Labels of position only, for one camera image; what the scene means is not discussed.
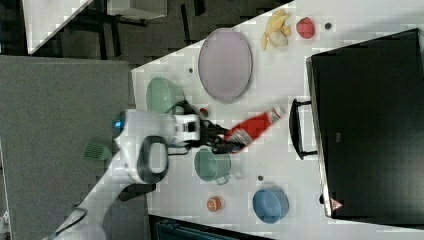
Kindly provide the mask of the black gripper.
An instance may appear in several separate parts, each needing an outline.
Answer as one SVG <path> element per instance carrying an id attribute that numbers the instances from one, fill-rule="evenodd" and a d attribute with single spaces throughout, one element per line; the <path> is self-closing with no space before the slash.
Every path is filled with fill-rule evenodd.
<path id="1" fill-rule="evenodd" d="M 229 138 L 232 134 L 231 129 L 213 124 L 209 120 L 200 121 L 200 144 L 212 147 L 214 154 L 234 154 L 244 148 L 238 143 L 223 143 L 223 136 Z"/>

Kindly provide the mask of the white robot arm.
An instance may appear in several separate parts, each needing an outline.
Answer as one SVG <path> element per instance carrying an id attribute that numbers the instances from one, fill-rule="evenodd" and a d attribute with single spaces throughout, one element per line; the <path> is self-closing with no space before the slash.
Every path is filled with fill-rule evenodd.
<path id="1" fill-rule="evenodd" d="M 103 222 L 113 203 L 130 185 L 162 181 L 169 168 L 171 147 L 206 146 L 222 154 L 244 146 L 227 139 L 228 129 L 195 110 L 170 114 L 128 109 L 113 127 L 117 130 L 114 142 L 118 151 L 106 172 L 60 227 L 43 240 L 106 240 Z"/>

